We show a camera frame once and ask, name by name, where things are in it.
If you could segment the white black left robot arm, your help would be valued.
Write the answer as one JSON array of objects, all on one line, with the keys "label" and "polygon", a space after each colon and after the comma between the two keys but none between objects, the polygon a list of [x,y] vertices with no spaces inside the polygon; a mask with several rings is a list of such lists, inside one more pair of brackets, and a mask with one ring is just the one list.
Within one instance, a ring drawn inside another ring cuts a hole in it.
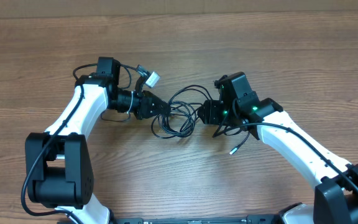
[{"label": "white black left robot arm", "polygon": [[136,119],[169,112],[167,102],[143,86],[160,80],[141,65],[134,90],[119,87],[120,71],[132,67],[112,57],[100,57],[95,72],[76,77],[73,98],[60,117],[42,133],[25,140],[26,178],[21,205],[35,217],[64,214],[73,223],[116,223],[113,212],[93,193],[94,175],[87,139],[98,118],[115,110]]}]

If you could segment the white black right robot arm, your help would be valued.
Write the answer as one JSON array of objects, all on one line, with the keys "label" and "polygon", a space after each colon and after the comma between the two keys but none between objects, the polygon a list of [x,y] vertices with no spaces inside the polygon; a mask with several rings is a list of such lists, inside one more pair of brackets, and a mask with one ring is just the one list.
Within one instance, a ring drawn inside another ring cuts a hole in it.
[{"label": "white black right robot arm", "polygon": [[218,100],[206,100],[198,110],[204,124],[218,128],[218,137],[246,131],[279,152],[314,191],[311,205],[296,203],[276,215],[247,217],[248,223],[358,224],[358,163],[335,155],[291,119],[271,98],[260,100],[245,73],[214,81]]}]

